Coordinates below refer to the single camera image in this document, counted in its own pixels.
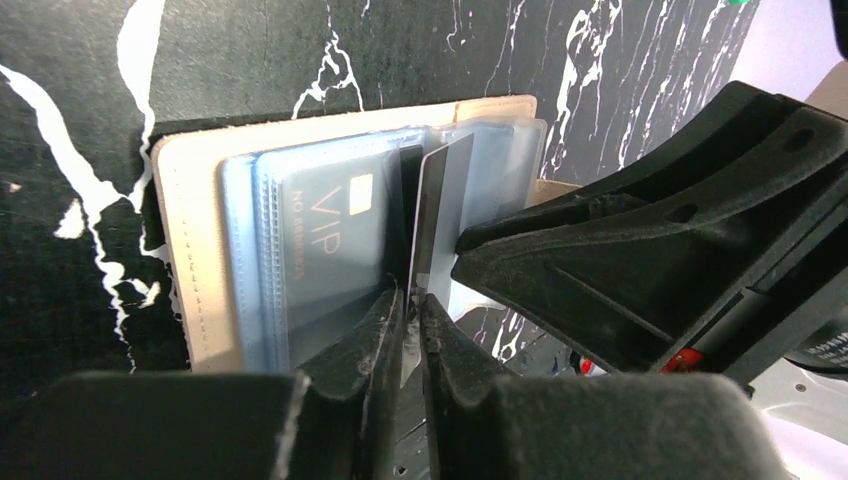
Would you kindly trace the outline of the beige leather card holder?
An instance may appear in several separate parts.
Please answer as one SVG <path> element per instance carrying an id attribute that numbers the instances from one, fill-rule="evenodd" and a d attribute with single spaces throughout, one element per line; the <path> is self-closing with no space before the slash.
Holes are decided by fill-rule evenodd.
<path id="1" fill-rule="evenodd" d="M 242 118 L 219 128 L 166 135 L 151 153 L 183 330 L 195 373 L 243 373 L 244 352 L 230 282 L 220 163 L 291 145 L 412 125 L 444 126 L 479 117 L 533 117 L 535 96 L 455 100 L 294 120 Z"/>

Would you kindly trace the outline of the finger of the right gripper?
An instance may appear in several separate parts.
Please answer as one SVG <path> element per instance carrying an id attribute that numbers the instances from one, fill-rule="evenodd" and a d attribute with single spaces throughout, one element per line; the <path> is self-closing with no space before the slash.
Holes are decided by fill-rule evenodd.
<path id="1" fill-rule="evenodd" d="M 467 229 L 454 280 L 608 372 L 746 384 L 847 311 L 847 121 L 741 82 L 640 160 Z"/>

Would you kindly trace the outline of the dark grey card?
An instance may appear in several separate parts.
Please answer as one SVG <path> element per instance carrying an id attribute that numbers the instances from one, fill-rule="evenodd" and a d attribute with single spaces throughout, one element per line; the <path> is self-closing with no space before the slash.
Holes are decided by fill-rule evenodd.
<path id="1" fill-rule="evenodd" d="M 419 305 L 428 294 L 446 304 L 474 147 L 467 134 L 424 156 L 419 175 L 409 296 Z"/>

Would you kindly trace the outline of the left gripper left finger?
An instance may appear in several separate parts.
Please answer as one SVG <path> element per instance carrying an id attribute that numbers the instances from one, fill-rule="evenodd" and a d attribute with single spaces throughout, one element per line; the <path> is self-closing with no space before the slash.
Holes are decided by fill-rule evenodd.
<path id="1" fill-rule="evenodd" d="M 83 373 L 1 412 L 5 479 L 388 479 L 405 299 L 284 375 Z"/>

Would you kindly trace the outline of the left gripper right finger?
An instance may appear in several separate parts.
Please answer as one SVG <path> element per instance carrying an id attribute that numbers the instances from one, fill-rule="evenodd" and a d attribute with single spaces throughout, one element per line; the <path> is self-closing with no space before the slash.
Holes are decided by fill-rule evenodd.
<path id="1" fill-rule="evenodd" d="M 711 374 L 520 376 L 434 296 L 419 309 L 435 479 L 785 479 L 741 388 Z"/>

